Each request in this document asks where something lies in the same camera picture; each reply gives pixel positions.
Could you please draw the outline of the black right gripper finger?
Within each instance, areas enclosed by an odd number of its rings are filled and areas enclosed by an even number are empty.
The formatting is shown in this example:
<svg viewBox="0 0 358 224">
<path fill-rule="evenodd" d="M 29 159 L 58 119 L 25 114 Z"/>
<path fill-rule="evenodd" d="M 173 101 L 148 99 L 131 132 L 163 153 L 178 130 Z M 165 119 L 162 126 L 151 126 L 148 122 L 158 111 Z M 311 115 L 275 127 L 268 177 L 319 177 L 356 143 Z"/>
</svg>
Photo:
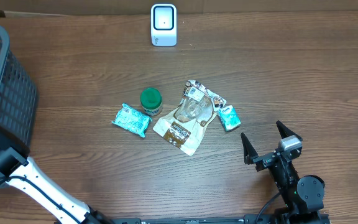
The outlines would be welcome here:
<svg viewBox="0 0 358 224">
<path fill-rule="evenodd" d="M 241 140 L 244 148 L 244 163 L 253 164 L 254 159 L 258 158 L 259 155 L 244 133 L 241 133 Z"/>
<path fill-rule="evenodd" d="M 300 141 L 303 140 L 303 138 L 298 135 L 297 133 L 293 132 L 291 129 L 287 128 L 280 120 L 276 122 L 277 128 L 279 130 L 279 133 L 281 135 L 281 138 L 287 138 L 290 136 L 296 136 Z"/>
</svg>

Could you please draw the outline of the teal tissue pack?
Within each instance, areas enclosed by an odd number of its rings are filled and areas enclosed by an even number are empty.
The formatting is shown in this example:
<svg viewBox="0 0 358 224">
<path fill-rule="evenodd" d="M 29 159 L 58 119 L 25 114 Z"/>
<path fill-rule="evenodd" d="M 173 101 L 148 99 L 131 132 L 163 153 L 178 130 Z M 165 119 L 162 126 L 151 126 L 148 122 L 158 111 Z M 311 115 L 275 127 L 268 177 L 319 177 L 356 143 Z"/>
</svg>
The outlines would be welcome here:
<svg viewBox="0 0 358 224">
<path fill-rule="evenodd" d="M 241 121 L 232 105 L 225 106 L 218 111 L 219 119 L 225 131 L 232 131 L 241 125 Z"/>
</svg>

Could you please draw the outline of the white brown snack pouch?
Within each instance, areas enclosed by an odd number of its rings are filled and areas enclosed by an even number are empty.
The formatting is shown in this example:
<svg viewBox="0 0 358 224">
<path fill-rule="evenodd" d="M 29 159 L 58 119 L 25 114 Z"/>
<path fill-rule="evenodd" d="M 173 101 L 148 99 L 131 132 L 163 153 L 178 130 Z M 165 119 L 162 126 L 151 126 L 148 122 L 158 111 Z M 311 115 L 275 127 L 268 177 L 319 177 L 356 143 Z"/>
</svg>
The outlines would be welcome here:
<svg viewBox="0 0 358 224">
<path fill-rule="evenodd" d="M 188 80 L 177 108 L 159 118 L 153 130 L 167 142 L 192 156 L 200 146 L 206 128 L 226 100 L 196 80 Z"/>
</svg>

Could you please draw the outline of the green lid seasoning jar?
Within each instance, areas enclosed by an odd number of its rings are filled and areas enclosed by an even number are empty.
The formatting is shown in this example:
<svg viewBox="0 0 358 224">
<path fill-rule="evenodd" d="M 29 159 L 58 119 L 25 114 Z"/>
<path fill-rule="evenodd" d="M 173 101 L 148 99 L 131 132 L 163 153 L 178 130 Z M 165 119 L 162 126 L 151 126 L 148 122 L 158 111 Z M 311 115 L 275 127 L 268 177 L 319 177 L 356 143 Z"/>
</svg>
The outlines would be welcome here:
<svg viewBox="0 0 358 224">
<path fill-rule="evenodd" d="M 146 88 L 140 95 L 140 103 L 149 116 L 156 116 L 162 110 L 162 96 L 155 88 Z"/>
</svg>

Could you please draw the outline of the teal wet wipes pack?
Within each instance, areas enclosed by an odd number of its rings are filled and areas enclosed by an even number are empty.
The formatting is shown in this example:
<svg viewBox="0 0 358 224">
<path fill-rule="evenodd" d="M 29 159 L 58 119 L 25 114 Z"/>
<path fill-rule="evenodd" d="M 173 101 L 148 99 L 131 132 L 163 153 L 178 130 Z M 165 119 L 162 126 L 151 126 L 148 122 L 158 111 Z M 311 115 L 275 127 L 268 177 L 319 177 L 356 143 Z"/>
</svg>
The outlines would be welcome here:
<svg viewBox="0 0 358 224">
<path fill-rule="evenodd" d="M 151 121 L 152 118 L 150 116 L 123 103 L 122 108 L 116 114 L 115 120 L 112 120 L 111 123 L 145 138 L 145 132 Z"/>
</svg>

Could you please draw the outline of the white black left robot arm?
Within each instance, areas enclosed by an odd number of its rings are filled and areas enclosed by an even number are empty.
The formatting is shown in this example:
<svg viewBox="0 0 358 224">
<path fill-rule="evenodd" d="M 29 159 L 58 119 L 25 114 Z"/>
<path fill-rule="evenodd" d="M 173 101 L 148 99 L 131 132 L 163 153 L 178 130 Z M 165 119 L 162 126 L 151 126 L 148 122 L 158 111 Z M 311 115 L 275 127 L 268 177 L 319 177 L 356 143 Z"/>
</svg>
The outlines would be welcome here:
<svg viewBox="0 0 358 224">
<path fill-rule="evenodd" d="M 29 148 L 0 126 L 0 186 L 15 187 L 48 210 L 59 223 L 111 223 L 102 213 L 74 198 L 29 156 Z"/>
</svg>

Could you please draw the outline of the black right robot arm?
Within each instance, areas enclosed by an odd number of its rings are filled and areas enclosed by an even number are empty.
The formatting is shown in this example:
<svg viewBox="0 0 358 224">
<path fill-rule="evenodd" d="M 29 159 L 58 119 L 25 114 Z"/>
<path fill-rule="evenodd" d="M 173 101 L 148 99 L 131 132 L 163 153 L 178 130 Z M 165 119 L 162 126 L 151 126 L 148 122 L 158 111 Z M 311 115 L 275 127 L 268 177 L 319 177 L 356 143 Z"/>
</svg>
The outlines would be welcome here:
<svg viewBox="0 0 358 224">
<path fill-rule="evenodd" d="M 275 194 L 256 215 L 245 215 L 245 223 L 329 223 L 329 216 L 320 214 L 324 208 L 323 179 L 317 175 L 299 177 L 292 161 L 301 155 L 303 138 L 276 122 L 281 140 L 278 147 L 260 156 L 244 133 L 241 133 L 244 148 L 244 163 L 255 165 L 259 172 L 269 170 L 278 193 Z"/>
</svg>

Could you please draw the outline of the grey plastic mesh basket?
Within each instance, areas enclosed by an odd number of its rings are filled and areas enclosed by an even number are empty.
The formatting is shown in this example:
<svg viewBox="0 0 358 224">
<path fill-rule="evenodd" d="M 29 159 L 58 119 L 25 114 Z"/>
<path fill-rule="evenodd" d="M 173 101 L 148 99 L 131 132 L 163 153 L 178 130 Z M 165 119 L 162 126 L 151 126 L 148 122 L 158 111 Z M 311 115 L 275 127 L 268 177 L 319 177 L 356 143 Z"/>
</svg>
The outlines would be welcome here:
<svg viewBox="0 0 358 224">
<path fill-rule="evenodd" d="M 36 84 L 10 49 L 0 26 L 0 126 L 29 145 L 39 94 Z"/>
</svg>

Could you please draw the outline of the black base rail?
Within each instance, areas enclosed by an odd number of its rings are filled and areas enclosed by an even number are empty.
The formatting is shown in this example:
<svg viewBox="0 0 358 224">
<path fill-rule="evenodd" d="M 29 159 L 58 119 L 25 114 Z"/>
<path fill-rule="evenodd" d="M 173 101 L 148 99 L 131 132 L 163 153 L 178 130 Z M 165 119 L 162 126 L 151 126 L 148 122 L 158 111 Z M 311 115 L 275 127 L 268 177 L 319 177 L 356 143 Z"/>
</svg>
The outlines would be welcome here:
<svg viewBox="0 0 358 224">
<path fill-rule="evenodd" d="M 257 215 L 244 215 L 243 217 L 215 217 L 215 218 L 172 218 L 172 219 L 151 219 L 141 220 L 140 218 L 113 218 L 112 223 L 115 224 L 255 224 Z M 296 220 L 294 222 L 277 221 L 273 215 L 261 215 L 257 223 L 273 224 L 273 223 L 322 223 L 330 224 L 328 215 L 321 215 L 321 220 L 313 220 L 310 218 L 306 221 Z"/>
</svg>

